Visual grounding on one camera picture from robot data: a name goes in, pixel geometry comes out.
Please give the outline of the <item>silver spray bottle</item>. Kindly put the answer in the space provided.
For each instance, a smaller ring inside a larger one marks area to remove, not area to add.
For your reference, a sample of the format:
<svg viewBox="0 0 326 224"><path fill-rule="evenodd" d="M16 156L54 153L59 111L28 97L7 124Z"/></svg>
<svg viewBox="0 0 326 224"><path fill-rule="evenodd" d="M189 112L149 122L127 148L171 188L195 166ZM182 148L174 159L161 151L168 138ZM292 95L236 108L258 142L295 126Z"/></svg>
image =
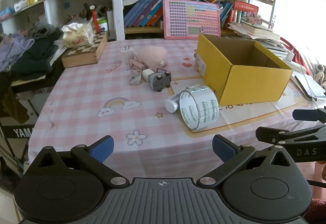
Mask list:
<svg viewBox="0 0 326 224"><path fill-rule="evenodd" d="M179 108L179 99L181 96L181 93L185 90L189 89L189 87L181 90L177 94L174 94L173 96L169 97L164 101L164 108L169 112L169 113L175 113L178 108Z"/></svg>

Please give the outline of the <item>pink plush toy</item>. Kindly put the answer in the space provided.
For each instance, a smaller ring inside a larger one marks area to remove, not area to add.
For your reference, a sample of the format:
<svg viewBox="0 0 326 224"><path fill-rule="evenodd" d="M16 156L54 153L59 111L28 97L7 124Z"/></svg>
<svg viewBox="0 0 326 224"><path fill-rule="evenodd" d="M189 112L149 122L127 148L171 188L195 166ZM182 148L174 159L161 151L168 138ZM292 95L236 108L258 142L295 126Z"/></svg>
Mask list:
<svg viewBox="0 0 326 224"><path fill-rule="evenodd" d="M163 47L147 45L134 51L134 58L153 71L167 64L167 50Z"/></svg>

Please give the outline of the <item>pink cylindrical gadget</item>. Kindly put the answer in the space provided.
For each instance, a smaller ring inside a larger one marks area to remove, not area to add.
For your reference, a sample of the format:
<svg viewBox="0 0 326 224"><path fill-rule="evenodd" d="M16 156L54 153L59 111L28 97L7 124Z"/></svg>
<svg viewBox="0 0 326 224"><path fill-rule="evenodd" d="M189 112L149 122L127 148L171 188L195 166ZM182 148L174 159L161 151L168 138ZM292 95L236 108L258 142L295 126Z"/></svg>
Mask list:
<svg viewBox="0 0 326 224"><path fill-rule="evenodd" d="M143 71L145 69L145 65L143 63L141 63L141 62L138 62L135 59L130 59L129 60L129 66L132 69L139 70L139 71Z"/></svg>

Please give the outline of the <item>white power strip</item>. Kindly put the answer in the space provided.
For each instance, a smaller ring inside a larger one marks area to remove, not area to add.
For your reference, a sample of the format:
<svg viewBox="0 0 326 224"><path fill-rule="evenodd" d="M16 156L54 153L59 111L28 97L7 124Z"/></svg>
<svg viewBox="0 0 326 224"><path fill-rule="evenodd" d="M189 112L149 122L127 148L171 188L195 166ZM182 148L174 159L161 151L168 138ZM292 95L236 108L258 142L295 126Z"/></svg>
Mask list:
<svg viewBox="0 0 326 224"><path fill-rule="evenodd" d="M294 61L288 61L286 58L283 58L283 61L294 71L299 72L301 74L306 74L307 70L304 66L298 64Z"/></svg>

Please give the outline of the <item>white plug adapter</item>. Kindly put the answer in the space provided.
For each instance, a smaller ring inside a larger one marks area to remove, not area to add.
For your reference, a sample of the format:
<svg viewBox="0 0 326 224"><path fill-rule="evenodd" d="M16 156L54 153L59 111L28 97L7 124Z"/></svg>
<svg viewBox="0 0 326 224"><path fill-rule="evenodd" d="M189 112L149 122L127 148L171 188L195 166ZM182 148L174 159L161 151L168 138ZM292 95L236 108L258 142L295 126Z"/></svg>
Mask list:
<svg viewBox="0 0 326 224"><path fill-rule="evenodd" d="M128 64L130 60L134 59L134 48L125 45L121 50L121 60L123 64Z"/></svg>

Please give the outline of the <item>yellow cardboard box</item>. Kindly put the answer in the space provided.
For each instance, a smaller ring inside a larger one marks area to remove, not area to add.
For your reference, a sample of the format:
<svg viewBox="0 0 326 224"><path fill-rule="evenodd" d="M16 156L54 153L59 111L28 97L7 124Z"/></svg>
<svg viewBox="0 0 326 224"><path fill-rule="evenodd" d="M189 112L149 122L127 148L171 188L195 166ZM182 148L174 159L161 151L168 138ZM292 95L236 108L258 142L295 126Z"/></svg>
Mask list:
<svg viewBox="0 0 326 224"><path fill-rule="evenodd" d="M293 72L257 41L211 34L199 36L195 64L221 106L277 101Z"/></svg>

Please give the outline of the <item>pile of dark clothes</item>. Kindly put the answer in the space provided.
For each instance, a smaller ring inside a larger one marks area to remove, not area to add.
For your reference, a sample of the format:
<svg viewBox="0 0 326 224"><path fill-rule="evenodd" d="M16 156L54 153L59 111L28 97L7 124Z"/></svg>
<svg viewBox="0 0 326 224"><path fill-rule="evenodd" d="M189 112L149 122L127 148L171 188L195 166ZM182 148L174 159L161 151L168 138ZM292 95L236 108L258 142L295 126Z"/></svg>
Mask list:
<svg viewBox="0 0 326 224"><path fill-rule="evenodd" d="M1 72L14 80L31 80L49 74L52 59L60 47L62 30L48 23L36 22L27 35L14 33L1 40Z"/></svg>

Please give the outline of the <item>grey toy truck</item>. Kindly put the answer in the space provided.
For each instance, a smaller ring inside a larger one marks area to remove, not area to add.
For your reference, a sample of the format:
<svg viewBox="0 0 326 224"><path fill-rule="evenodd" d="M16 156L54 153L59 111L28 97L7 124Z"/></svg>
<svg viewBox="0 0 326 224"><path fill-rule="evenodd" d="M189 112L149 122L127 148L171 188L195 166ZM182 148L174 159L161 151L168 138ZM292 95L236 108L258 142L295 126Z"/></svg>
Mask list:
<svg viewBox="0 0 326 224"><path fill-rule="evenodd" d="M150 70L148 83L153 91L161 92L163 89L171 86L171 73L169 71L155 73Z"/></svg>

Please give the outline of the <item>floral tissue pack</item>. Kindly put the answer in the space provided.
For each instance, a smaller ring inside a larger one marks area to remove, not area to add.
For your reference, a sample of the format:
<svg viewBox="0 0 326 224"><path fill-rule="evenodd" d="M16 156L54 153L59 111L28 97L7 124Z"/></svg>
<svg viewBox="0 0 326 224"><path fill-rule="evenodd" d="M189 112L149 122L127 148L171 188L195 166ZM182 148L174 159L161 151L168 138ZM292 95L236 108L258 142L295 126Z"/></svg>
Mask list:
<svg viewBox="0 0 326 224"><path fill-rule="evenodd" d="M90 22L71 23L62 27L63 42L68 48L82 47L93 43L94 31Z"/></svg>

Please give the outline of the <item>small white charger cube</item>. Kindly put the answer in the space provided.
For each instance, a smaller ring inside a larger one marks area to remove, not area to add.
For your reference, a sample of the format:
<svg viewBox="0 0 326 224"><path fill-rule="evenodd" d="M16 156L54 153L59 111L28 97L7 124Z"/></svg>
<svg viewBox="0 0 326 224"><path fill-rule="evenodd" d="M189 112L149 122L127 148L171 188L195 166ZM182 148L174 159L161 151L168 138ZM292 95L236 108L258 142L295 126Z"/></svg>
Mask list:
<svg viewBox="0 0 326 224"><path fill-rule="evenodd" d="M152 71L151 69L145 69L142 71L142 76L145 81L149 81L149 76L153 73L154 73L154 71Z"/></svg>

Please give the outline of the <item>clear tape roll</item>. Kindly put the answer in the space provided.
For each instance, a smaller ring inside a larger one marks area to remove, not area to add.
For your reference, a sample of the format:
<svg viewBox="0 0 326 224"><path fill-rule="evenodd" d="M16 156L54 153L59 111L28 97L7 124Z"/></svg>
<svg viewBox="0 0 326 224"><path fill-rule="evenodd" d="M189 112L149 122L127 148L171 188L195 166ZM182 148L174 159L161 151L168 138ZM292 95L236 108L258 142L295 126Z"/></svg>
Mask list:
<svg viewBox="0 0 326 224"><path fill-rule="evenodd" d="M218 100L207 86L183 90L179 97L179 108L185 125L191 131L203 130L214 124L219 116Z"/></svg>

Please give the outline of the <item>row of blue books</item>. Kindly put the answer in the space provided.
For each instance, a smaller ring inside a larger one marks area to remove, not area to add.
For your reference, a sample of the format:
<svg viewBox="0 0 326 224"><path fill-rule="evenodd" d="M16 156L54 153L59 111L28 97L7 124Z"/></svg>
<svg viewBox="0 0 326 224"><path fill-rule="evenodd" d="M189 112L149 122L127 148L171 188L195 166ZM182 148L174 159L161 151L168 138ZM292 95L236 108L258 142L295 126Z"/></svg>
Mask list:
<svg viewBox="0 0 326 224"><path fill-rule="evenodd" d="M145 27L163 6L164 0L139 0L124 15L124 27Z"/></svg>

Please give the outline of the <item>pink checked tablecloth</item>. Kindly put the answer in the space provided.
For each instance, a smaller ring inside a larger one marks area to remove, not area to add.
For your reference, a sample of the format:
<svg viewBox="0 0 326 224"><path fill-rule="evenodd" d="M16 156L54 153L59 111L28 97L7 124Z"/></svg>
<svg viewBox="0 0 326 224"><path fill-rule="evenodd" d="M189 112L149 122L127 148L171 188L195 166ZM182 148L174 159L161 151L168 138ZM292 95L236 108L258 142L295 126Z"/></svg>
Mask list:
<svg viewBox="0 0 326 224"><path fill-rule="evenodd" d="M148 83L129 84L129 67L121 61L122 49L146 45L164 47L171 87L161 92ZM294 84L288 84L277 102L222 106L216 123L205 131L191 132L179 113L169 113L164 102L180 90L202 83L195 67L195 41L141 39L110 42L97 64L68 68L50 93L29 141L32 161L45 146L68 151L90 145L110 135L114 152L105 164L125 177L199 178L221 164L212 138L221 134L237 145L264 149L255 130L260 126L300 130L314 122L296 121L294 109L313 109L324 101L306 100Z"/></svg>

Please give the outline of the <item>small red white carton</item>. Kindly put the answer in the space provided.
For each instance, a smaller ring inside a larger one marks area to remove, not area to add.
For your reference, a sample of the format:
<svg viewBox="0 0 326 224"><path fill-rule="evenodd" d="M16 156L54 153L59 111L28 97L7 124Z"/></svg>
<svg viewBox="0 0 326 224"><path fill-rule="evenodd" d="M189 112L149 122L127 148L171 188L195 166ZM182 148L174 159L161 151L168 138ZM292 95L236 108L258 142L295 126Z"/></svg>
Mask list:
<svg viewBox="0 0 326 224"><path fill-rule="evenodd" d="M140 85L142 78L141 70L131 70L129 74L129 84L130 85Z"/></svg>

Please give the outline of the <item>wooden chessboard box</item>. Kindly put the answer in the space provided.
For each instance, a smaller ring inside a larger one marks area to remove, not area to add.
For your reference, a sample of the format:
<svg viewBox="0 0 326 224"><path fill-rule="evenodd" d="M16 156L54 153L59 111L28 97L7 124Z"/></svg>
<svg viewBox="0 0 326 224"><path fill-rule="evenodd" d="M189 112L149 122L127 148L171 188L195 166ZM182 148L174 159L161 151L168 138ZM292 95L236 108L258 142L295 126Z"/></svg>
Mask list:
<svg viewBox="0 0 326 224"><path fill-rule="evenodd" d="M64 68L97 64L108 42L107 31L97 33L93 40L90 45L67 49L61 57Z"/></svg>

